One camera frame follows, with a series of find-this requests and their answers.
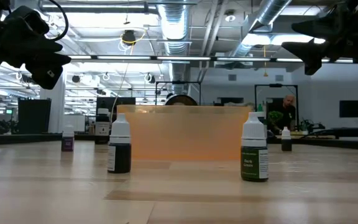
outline orange translucent box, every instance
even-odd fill
[[[227,161],[240,158],[248,107],[119,105],[131,125],[132,158]]]

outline table surface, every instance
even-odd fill
[[[107,147],[0,146],[0,223],[358,223],[358,150],[270,145],[270,179],[239,161],[133,161],[106,170]]]

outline man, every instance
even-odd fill
[[[273,106],[269,111],[277,111],[283,114],[282,119],[276,122],[275,129],[279,128],[280,130],[287,127],[290,131],[295,130],[295,119],[296,119],[296,109],[293,106],[295,102],[295,96],[287,95],[284,97],[283,103]]]

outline ceiling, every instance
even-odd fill
[[[190,33],[188,42],[190,44],[189,55],[199,55],[201,52],[204,34],[206,32],[206,23],[211,4],[217,0],[203,0],[198,4],[192,5],[190,9],[190,24],[188,31]],[[77,0],[71,3],[82,3],[92,6],[94,1]],[[293,0],[291,4],[282,12],[281,16],[275,21],[273,31],[269,38],[276,35],[293,33],[291,23],[304,21],[317,15],[326,6],[331,6],[338,0]],[[104,0],[105,4],[117,4],[118,1]],[[16,0],[15,7],[26,4],[29,7],[37,9],[37,1],[34,0]],[[251,14],[259,9],[260,0],[230,0],[226,9],[234,10],[236,19],[232,22],[222,20],[218,31],[216,41],[214,42],[211,55],[216,53],[226,53],[233,50],[241,40],[241,27],[245,15]],[[63,45],[63,54],[69,55],[164,55],[165,49],[162,42],[162,30],[160,27],[160,18],[155,14],[126,14],[126,13],[67,13],[70,23],[68,35],[59,41]],[[43,19],[50,25],[50,38],[58,35],[64,29],[64,20],[61,13],[43,12]],[[125,30],[134,30],[138,41],[133,49],[124,50],[120,46],[121,34]],[[293,57],[289,52],[283,50],[279,45],[266,45],[253,47],[250,51],[254,57]],[[291,67],[286,63],[255,63],[255,68],[270,67],[280,69],[280,73],[286,71],[283,68]],[[152,97],[154,92],[144,91],[145,88],[154,88],[154,84],[145,82],[146,74],[154,75],[156,80],[169,81],[169,69],[167,63],[71,63],[65,65],[67,74],[67,92],[66,96],[70,101],[87,100],[94,98],[98,94],[95,90],[79,90],[78,87],[110,87],[119,88],[121,82],[125,87],[138,88],[139,91],[109,91],[110,96],[144,96]],[[198,73],[198,68],[192,68],[192,73]],[[219,77],[219,70],[209,71],[212,74],[208,77],[210,82],[219,83],[220,79],[227,80],[227,77]],[[0,66],[0,86],[6,89],[0,90],[0,98],[5,99],[3,92],[15,97],[39,97],[40,90],[37,85],[24,83],[22,76],[30,76],[24,67],[17,69],[6,63]],[[74,75],[81,76],[81,82],[74,83]],[[163,98],[168,92],[164,91],[161,95]]]

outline wooden table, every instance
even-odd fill
[[[244,182],[239,161],[133,161],[107,173],[107,147],[0,147],[0,223],[358,223],[358,151],[270,145],[270,179]]]

